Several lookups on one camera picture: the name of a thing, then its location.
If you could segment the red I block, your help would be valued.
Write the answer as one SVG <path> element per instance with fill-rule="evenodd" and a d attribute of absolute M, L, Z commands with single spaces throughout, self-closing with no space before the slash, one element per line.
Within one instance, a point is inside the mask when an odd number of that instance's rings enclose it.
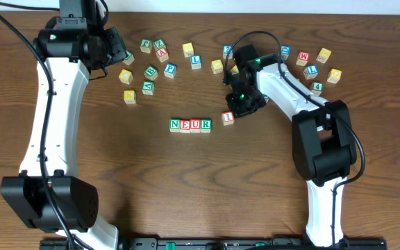
<path fill-rule="evenodd" d="M 235 122 L 234 114 L 231 111 L 222 113 L 222 123 L 224 126 L 231 125 Z"/>

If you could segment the green R block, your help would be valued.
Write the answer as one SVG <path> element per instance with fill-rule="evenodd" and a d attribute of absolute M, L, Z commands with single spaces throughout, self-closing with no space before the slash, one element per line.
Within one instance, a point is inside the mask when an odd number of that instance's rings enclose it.
<path fill-rule="evenodd" d="M 212 130 L 212 120 L 211 119 L 202 119 L 201 120 L 201 132 L 202 133 L 210 133 Z"/>

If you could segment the blue P block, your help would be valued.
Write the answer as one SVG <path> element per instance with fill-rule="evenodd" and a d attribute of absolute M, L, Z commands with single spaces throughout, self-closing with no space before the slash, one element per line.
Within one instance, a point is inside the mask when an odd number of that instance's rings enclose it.
<path fill-rule="evenodd" d="M 171 63 L 167 63 L 164 68 L 164 75 L 168 78 L 174 78 L 176 75 L 177 66 Z"/>

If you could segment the red E block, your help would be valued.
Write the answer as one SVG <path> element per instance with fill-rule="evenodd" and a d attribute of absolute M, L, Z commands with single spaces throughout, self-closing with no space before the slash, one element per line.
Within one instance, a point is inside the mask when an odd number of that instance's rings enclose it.
<path fill-rule="evenodd" d="M 179 130 L 181 133 L 189 133 L 190 132 L 190 120 L 181 119 Z"/>

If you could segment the green N block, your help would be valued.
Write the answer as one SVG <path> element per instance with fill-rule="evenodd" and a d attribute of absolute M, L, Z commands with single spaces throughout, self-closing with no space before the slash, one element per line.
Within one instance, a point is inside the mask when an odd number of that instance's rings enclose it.
<path fill-rule="evenodd" d="M 180 132 L 180 119 L 170 119 L 169 121 L 169 131 L 172 133 Z"/>

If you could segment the red U block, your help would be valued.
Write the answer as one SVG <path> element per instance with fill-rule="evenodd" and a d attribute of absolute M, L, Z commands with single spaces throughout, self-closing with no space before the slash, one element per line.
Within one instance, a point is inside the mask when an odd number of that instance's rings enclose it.
<path fill-rule="evenodd" d="M 191 133 L 200 133 L 201 132 L 201 120 L 200 119 L 191 119 L 190 120 L 190 132 Z"/>

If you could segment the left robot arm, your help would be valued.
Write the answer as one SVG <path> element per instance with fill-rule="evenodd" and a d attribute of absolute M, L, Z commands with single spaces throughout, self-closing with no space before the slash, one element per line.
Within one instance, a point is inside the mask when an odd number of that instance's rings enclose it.
<path fill-rule="evenodd" d="M 61 236 L 43 249 L 119 249 L 119 230 L 99 214 L 95 186 L 78 177 L 77 134 L 84 91 L 94 70 L 127 52 L 107 28 L 105 1 L 61 1 L 29 48 L 37 58 L 38 95 L 31 138 L 16 176 L 1 194 L 28 228 Z"/>

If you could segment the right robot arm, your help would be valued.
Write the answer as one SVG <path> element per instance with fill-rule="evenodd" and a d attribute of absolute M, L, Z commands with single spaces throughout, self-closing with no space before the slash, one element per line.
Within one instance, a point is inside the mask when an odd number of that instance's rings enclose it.
<path fill-rule="evenodd" d="M 227 71 L 226 101 L 234 117 L 254 113 L 272 100 L 292 125 L 292 157 L 308 189 L 306 235 L 315 247 L 339 247 L 342 193 L 351 166 L 363 150 L 343 101 L 315 95 L 288 70 L 276 54 L 259 56 L 253 45 L 230 49 L 238 72 Z"/>

